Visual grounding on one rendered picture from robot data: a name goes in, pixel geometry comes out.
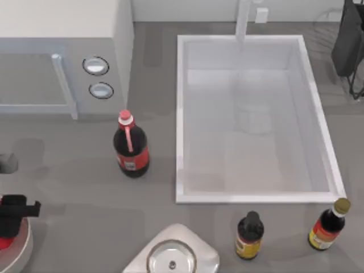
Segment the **dark bottle with red cap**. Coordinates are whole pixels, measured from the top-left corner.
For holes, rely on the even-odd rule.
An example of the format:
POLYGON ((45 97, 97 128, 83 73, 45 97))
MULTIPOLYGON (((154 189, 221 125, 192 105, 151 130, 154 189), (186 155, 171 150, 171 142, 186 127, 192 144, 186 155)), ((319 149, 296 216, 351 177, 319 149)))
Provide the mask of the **dark bottle with red cap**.
POLYGON ((147 172, 150 164, 147 135, 127 109, 119 112, 113 146, 118 165, 126 176, 138 178, 147 172))

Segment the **small microwave knob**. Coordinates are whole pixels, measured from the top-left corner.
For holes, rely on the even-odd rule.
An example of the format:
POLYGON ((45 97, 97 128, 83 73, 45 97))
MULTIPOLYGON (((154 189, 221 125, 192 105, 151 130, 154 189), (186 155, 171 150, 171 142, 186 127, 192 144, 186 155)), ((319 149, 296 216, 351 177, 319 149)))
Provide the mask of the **small microwave knob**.
POLYGON ((89 93, 99 100, 107 100, 113 96, 114 89, 105 82, 98 82, 89 86, 89 93))

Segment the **large microwave knob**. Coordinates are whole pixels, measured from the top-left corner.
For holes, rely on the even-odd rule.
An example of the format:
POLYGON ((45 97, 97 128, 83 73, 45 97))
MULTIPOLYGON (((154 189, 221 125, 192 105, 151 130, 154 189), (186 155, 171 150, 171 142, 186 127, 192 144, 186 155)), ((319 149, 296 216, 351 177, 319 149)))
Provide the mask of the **large microwave knob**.
POLYGON ((82 68, 92 76, 102 76, 108 73, 110 65, 102 57, 91 56, 82 61, 82 68))

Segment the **dark bottle with black cap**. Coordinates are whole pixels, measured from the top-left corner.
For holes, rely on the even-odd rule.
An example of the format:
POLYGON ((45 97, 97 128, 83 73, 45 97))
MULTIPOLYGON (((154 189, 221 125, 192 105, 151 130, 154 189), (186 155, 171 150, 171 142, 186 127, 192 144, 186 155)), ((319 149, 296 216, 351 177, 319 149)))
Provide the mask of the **dark bottle with black cap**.
POLYGON ((250 211, 237 225, 235 251, 241 259, 254 259, 260 250, 264 224, 256 211, 250 211))

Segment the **tall white tap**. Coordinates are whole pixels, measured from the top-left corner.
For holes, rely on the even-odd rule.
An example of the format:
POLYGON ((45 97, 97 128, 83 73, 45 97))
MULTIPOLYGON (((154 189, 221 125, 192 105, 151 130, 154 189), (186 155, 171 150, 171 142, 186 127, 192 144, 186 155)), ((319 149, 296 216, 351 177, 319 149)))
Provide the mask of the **tall white tap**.
POLYGON ((249 21, 249 13, 251 4, 260 4, 264 0, 239 0, 237 21, 235 25, 235 39, 238 44, 240 52, 243 52, 244 42, 246 37, 247 24, 249 21))

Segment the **white sink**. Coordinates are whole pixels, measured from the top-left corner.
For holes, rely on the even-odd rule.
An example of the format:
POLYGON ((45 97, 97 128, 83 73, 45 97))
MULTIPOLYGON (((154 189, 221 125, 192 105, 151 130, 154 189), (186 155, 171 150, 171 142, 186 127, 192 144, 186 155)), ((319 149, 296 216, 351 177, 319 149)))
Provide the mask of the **white sink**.
POLYGON ((331 204, 346 192, 301 35, 177 38, 176 202, 331 204))

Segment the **microwave glass door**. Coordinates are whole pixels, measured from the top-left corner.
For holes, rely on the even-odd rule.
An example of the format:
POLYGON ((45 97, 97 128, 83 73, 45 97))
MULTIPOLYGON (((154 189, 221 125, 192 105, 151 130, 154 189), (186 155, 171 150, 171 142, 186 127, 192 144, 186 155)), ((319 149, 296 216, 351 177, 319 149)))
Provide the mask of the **microwave glass door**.
POLYGON ((0 114, 70 114, 51 55, 60 52, 0 49, 0 114))

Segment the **dark bottle with gold cap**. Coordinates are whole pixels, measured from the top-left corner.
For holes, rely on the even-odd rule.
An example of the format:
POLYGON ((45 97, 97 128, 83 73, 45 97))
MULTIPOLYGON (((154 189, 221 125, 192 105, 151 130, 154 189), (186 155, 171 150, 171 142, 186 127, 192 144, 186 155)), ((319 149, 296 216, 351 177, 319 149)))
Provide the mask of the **dark bottle with gold cap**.
POLYGON ((312 248, 324 251, 331 247, 345 226, 345 216, 350 207, 351 202, 342 197, 321 213, 308 233, 308 242, 312 248))

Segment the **pale microwave oven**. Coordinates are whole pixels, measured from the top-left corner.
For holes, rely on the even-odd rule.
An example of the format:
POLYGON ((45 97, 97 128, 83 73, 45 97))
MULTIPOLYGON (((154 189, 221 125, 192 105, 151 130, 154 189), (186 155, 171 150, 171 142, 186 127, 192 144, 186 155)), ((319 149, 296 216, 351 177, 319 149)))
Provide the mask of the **pale microwave oven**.
POLYGON ((133 44, 130 0, 0 0, 0 49, 63 54, 78 117, 117 115, 126 108, 133 44), (107 74, 84 71, 82 61, 91 56, 109 63, 107 74), (113 87, 111 98, 89 93, 98 82, 113 87))

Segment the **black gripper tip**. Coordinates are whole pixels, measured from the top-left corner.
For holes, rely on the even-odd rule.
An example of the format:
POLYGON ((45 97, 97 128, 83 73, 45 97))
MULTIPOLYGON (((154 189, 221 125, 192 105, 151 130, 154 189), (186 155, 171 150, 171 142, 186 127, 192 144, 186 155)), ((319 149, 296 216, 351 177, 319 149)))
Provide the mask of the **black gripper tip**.
POLYGON ((3 195, 0 199, 0 238, 14 238, 20 231, 22 219, 39 217, 41 203, 27 204, 25 195, 3 195))

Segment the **black folding stand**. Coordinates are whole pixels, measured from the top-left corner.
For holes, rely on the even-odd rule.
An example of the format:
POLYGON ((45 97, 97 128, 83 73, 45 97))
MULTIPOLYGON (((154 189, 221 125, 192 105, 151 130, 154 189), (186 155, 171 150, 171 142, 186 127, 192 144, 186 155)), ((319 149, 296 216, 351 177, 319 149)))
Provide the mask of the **black folding stand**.
POLYGON ((360 3, 344 0, 331 58, 336 74, 348 81, 352 98, 358 100, 364 97, 364 84, 359 92, 354 90, 357 70, 364 60, 364 0, 360 3))

